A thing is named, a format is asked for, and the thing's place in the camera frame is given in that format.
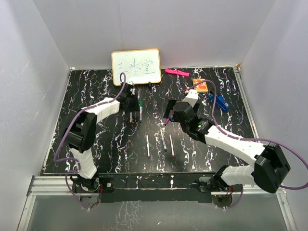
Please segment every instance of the black marble table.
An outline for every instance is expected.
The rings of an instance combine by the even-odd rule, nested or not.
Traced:
[[[143,101],[142,122],[139,121],[139,112],[133,114],[132,123],[129,122],[129,115],[120,112],[98,124],[92,153],[99,173],[216,172],[224,164],[244,165],[242,160],[217,147],[192,140],[182,132],[178,123],[169,122],[165,126],[163,119],[168,99],[183,99],[184,90],[192,86],[193,78],[205,78],[216,84],[219,93],[230,105],[227,112],[216,108],[218,123],[235,134],[253,137],[233,68],[178,70],[191,75],[169,75],[162,69],[160,84],[153,84],[151,88],[147,85],[136,86],[138,98]],[[76,169],[74,161],[59,164],[53,161],[65,127],[75,115],[74,111],[97,103],[120,89],[113,85],[111,70],[72,71],[69,78],[51,149],[41,175],[59,175]],[[213,102],[205,93],[200,93],[199,98],[202,102],[199,115],[210,117]],[[162,145],[160,128],[164,132],[167,152]],[[150,159],[147,158],[146,134],[150,142]],[[173,139],[175,158],[172,158],[169,134]],[[66,144],[60,152],[60,157],[65,156],[72,156]]]

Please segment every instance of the blue stapler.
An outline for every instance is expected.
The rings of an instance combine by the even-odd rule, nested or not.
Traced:
[[[214,92],[210,90],[207,94],[207,96],[211,99],[214,100]],[[228,111],[229,109],[229,104],[225,101],[225,99],[222,97],[222,95],[217,95],[216,98],[216,104],[224,111]]]

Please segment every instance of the cable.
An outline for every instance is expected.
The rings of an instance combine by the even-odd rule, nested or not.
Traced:
[[[99,203],[99,201],[98,202],[96,202],[96,203],[94,203],[94,204],[92,204],[92,206],[90,207],[90,209],[92,209],[95,205],[97,205]]]
[[[124,72],[122,72],[122,73],[120,74],[120,77],[121,77],[122,74],[124,75],[123,86],[122,86],[121,90],[119,91],[119,93],[118,93],[111,101],[102,102],[102,103],[99,103],[99,104],[94,104],[94,105],[91,105],[91,106],[89,106],[89,107],[82,108],[82,109],[76,114],[76,116],[73,118],[73,120],[72,120],[72,122],[70,123],[70,125],[68,126],[68,128],[67,128],[65,134],[63,135],[63,138],[62,138],[62,140],[61,140],[61,142],[60,142],[60,144],[59,144],[59,146],[58,146],[58,149],[57,149],[57,151],[56,151],[56,153],[55,153],[55,155],[54,155],[53,160],[54,160],[56,163],[59,163],[59,162],[65,161],[65,160],[75,160],[76,163],[78,164],[78,169],[81,170],[80,163],[79,163],[79,161],[78,161],[76,158],[67,157],[67,158],[58,159],[58,158],[59,158],[59,155],[60,155],[61,148],[62,148],[62,146],[63,146],[63,144],[64,144],[64,141],[65,141],[65,139],[66,139],[66,137],[67,137],[69,131],[72,129],[72,126],[73,126],[74,122],[77,120],[77,118],[79,117],[79,115],[80,115],[82,112],[84,112],[84,111],[86,111],[86,110],[88,110],[88,109],[91,109],[91,108],[94,108],[94,107],[103,105],[103,104],[105,104],[105,103],[112,103],[112,102],[114,102],[114,101],[120,96],[120,94],[122,93],[122,91],[123,91],[123,89],[124,89],[125,83],[126,83],[126,75],[125,75]],[[92,207],[88,207],[86,204],[84,204],[84,203],[78,198],[78,196],[73,192],[73,190],[71,189],[71,187],[69,186],[68,180],[67,180],[67,176],[69,175],[69,173],[77,174],[78,172],[77,172],[77,171],[72,171],[72,170],[70,170],[70,171],[68,171],[68,172],[66,173],[66,175],[65,175],[65,182],[66,182],[66,185],[67,185],[69,191],[72,193],[72,195],[79,201],[79,203],[80,203],[84,208],[86,208],[87,210],[90,210]]]
[[[188,88],[189,90],[190,89],[193,89],[194,87],[196,87],[197,85],[201,84],[201,83],[204,83],[204,82],[208,82],[208,83],[211,83],[214,87],[214,90],[215,90],[215,95],[214,95],[214,104],[213,104],[213,108],[212,108],[212,113],[211,113],[211,116],[213,118],[213,121],[214,121],[214,124],[215,126],[217,127],[217,129],[224,135],[228,136],[228,137],[231,137],[232,139],[236,139],[238,140],[239,138],[236,137],[236,136],[233,136],[233,135],[229,135],[227,134],[221,127],[220,125],[217,123],[215,117],[214,117],[214,109],[215,109],[215,105],[216,105],[216,97],[217,97],[217,89],[216,89],[216,86],[215,84],[211,81],[211,80],[208,80],[208,79],[205,79],[205,80],[202,80],[201,82],[199,83],[196,83],[195,85],[193,85],[192,87]],[[270,142],[270,143],[275,143],[281,147],[284,147],[285,149],[289,150],[292,154],[294,154],[301,162],[303,162],[303,164],[306,166],[307,170],[308,170],[308,163],[306,160],[304,160],[304,158],[298,154],[294,149],[290,148],[289,146],[287,145],[284,145],[283,143],[280,143],[278,141],[274,141],[274,140],[271,140],[271,139],[263,139],[263,138],[240,138],[239,140],[241,141],[265,141],[265,142]],[[290,190],[301,190],[301,189],[304,189],[304,188],[307,188],[308,187],[308,182],[302,186],[298,186],[298,187],[290,187],[290,186],[284,186],[284,185],[281,185],[280,187],[284,188],[284,189],[290,189]]]
[[[88,190],[88,192],[91,192],[91,193],[96,192],[96,191],[98,190],[99,187],[100,187],[100,186],[97,186],[97,188],[94,189],[94,190],[92,190],[92,191],[89,191],[89,190]]]
[[[241,200],[241,198],[242,198],[242,196],[243,196],[243,192],[244,192],[244,186],[242,185],[242,186],[241,186],[241,194],[240,194],[239,199],[237,199],[237,201],[236,201],[234,204],[232,204],[231,206],[229,206],[229,207],[227,207],[227,208],[233,208],[233,207],[235,207],[235,206],[240,202],[240,200]]]
[[[229,186],[229,187],[228,187],[228,191],[227,191],[227,193],[226,193],[225,196],[231,196],[232,193],[233,193],[233,186]]]

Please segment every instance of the marker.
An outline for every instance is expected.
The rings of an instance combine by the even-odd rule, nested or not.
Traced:
[[[175,157],[175,154],[174,154],[174,150],[173,150],[173,143],[172,143],[171,134],[169,134],[169,139],[170,139],[170,145],[171,145],[172,157],[174,158],[174,157]]]
[[[142,122],[142,101],[140,100],[140,123]]]
[[[146,148],[148,149],[148,158],[150,158],[149,136],[146,135]]]
[[[170,69],[165,69],[165,72],[168,74],[174,74],[174,75],[178,75],[178,76],[189,76],[188,72],[183,72],[183,71],[177,71],[177,70],[170,70]]]
[[[163,135],[162,129],[160,129],[160,135],[162,136],[163,145],[164,145],[164,150],[165,150],[165,152],[166,152],[166,151],[167,151],[167,147],[166,147],[166,144],[165,144],[165,140],[164,140],[164,135]]]
[[[170,120],[170,119],[168,118],[168,119],[165,121],[165,126],[167,125],[167,123],[169,122],[169,120]]]

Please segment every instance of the white wall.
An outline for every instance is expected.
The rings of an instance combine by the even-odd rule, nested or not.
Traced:
[[[16,230],[69,68],[32,0],[0,0],[0,230]]]
[[[308,2],[277,0],[242,65],[244,89],[261,137],[288,144],[308,160]],[[284,184],[307,182],[308,172],[287,153]],[[298,230],[308,230],[308,189],[288,191]]]
[[[274,0],[33,0],[70,67],[158,48],[162,67],[241,63]]]

